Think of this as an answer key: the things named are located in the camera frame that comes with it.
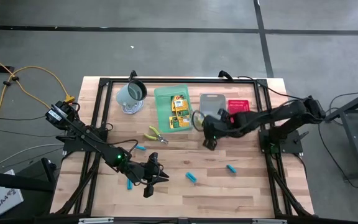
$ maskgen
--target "yellow-handled pliers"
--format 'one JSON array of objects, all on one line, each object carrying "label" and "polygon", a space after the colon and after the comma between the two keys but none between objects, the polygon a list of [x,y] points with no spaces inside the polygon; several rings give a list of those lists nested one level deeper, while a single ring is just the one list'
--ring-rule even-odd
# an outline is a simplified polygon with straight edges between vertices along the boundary
[{"label": "yellow-handled pliers", "polygon": [[149,128],[151,130],[154,131],[154,133],[157,135],[156,137],[154,136],[149,136],[148,134],[144,134],[144,136],[146,136],[146,138],[150,139],[150,140],[154,140],[154,141],[160,141],[162,143],[168,144],[168,140],[166,140],[164,137],[161,136],[161,134],[159,133],[159,131],[157,131],[157,129],[153,126],[149,126]]}]

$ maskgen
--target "wooden tabletop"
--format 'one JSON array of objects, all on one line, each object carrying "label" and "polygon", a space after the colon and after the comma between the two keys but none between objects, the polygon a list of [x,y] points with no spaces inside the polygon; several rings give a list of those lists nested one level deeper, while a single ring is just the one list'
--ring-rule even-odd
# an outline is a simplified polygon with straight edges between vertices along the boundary
[{"label": "wooden tabletop", "polygon": [[[100,77],[84,77],[78,102],[81,105],[80,118],[90,124]],[[270,88],[286,93],[281,78],[267,79]],[[203,133],[195,129],[162,134],[168,145],[150,141],[143,137],[151,134],[149,125],[158,127],[154,89],[172,86],[172,83],[146,83],[147,97],[141,111],[134,115],[124,114],[115,99],[124,84],[115,83],[108,116],[114,125],[109,132],[108,142],[136,138],[146,151],[135,149],[133,161],[145,162],[149,154],[158,153],[158,161],[164,165],[169,182],[155,185],[154,195],[143,198],[144,186],[126,188],[126,176],[115,173],[101,161],[92,216],[110,217],[231,217],[267,218],[273,217],[272,199],[267,178],[264,156],[260,153],[257,131],[243,138],[219,139],[215,151],[202,146]],[[187,83],[193,109],[200,107],[200,94],[221,93],[226,100],[249,100],[250,109],[257,111],[252,85]],[[270,92],[272,106],[287,101],[284,96]],[[104,99],[101,103],[102,114]],[[131,143],[120,146],[129,149]],[[51,212],[57,211],[69,199],[78,185],[83,152],[75,152],[65,159],[60,171]],[[226,168],[237,169],[233,175]],[[301,162],[293,155],[283,155],[287,184],[294,196],[307,211],[313,213],[308,183]],[[185,174],[191,172],[197,179],[192,184]],[[88,189],[85,189],[83,207],[86,205]],[[281,190],[278,190],[280,208],[284,210]]]}]

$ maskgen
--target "gray concrete floor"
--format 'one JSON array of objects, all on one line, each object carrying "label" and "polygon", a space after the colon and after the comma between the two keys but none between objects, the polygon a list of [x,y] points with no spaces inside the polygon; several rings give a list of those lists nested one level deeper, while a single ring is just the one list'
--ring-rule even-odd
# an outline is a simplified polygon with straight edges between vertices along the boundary
[{"label": "gray concrete floor", "polygon": [[[266,29],[358,30],[358,1],[260,0],[260,5]],[[0,24],[257,28],[251,0],[0,0]],[[268,35],[267,42],[274,75],[285,79],[289,93],[313,95],[327,109],[336,95],[358,91],[358,36]],[[234,76],[266,77],[258,34],[0,31],[0,61],[16,68],[48,68],[76,96],[85,75],[128,75],[131,70],[145,76],[215,77],[226,70]],[[0,74],[0,93],[6,78]],[[47,103],[64,96],[50,75],[29,70],[20,78],[26,90]],[[335,106],[351,98],[340,98]],[[0,117],[30,118],[44,113],[44,106],[13,86],[8,88]],[[44,120],[0,121],[0,128],[39,135],[59,133]],[[342,181],[317,127],[307,125],[301,130],[310,131],[303,147],[315,213],[358,220],[358,189]],[[343,129],[322,124],[322,133],[345,172],[355,172]],[[56,142],[0,133],[0,160],[27,147]],[[31,151],[4,165],[56,148]],[[61,153],[47,157],[60,165]],[[23,162],[14,169],[26,166],[28,162]]]}]

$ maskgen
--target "yellow cable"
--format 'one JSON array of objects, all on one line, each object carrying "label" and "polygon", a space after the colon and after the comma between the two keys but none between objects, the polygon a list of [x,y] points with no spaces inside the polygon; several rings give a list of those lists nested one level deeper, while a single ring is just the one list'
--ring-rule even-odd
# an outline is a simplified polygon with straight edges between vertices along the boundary
[{"label": "yellow cable", "polygon": [[[11,81],[11,78],[12,78],[12,77],[15,77],[15,74],[17,74],[19,71],[22,71],[22,70],[24,70],[24,69],[27,69],[27,68],[37,68],[37,69],[41,69],[41,70],[43,70],[43,71],[45,71],[45,72],[47,72],[47,73],[53,75],[53,76],[56,78],[56,80],[57,80],[57,81],[59,82],[59,84],[62,86],[63,91],[64,91],[65,94],[66,94],[66,100],[65,100],[66,102],[71,103],[72,101],[74,101],[74,97],[73,97],[73,96],[70,96],[70,95],[67,93],[66,88],[63,86],[63,83],[60,81],[60,79],[59,79],[55,74],[53,74],[52,72],[50,72],[50,71],[48,71],[48,70],[46,70],[46,69],[44,69],[44,68],[37,67],[37,66],[27,66],[27,67],[21,68],[21,69],[15,71],[14,73],[12,73],[9,69],[7,69],[7,68],[4,66],[1,62],[0,62],[0,66],[2,66],[2,68],[4,68],[6,71],[8,71],[8,72],[11,74],[11,75],[9,76],[8,80],[7,80],[8,82]],[[46,104],[44,101],[38,99],[36,96],[31,95],[29,92],[27,92],[27,91],[23,88],[23,86],[19,83],[19,81],[16,81],[16,82],[17,82],[17,84],[19,85],[20,89],[21,89],[25,94],[29,95],[30,97],[32,97],[33,99],[37,100],[38,102],[40,102],[40,103],[42,103],[43,105],[45,105],[48,109],[50,109],[50,107],[49,107],[48,104]],[[2,89],[2,93],[1,93],[1,97],[0,97],[0,109],[1,109],[1,106],[2,106],[2,101],[3,101],[3,99],[4,99],[6,87],[7,87],[7,86],[5,85],[4,88]]]}]

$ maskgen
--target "green tray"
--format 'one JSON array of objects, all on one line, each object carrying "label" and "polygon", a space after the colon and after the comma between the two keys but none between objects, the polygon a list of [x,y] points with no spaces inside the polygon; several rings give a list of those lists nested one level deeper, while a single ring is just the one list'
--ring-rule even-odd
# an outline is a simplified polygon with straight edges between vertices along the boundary
[{"label": "green tray", "polygon": [[187,85],[176,85],[156,88],[154,90],[155,105],[157,107],[158,128],[162,133],[172,133],[175,131],[183,131],[191,129],[191,125],[183,128],[170,128],[169,117],[172,116],[171,96],[183,95],[187,100],[189,111],[191,113],[190,96]]}]

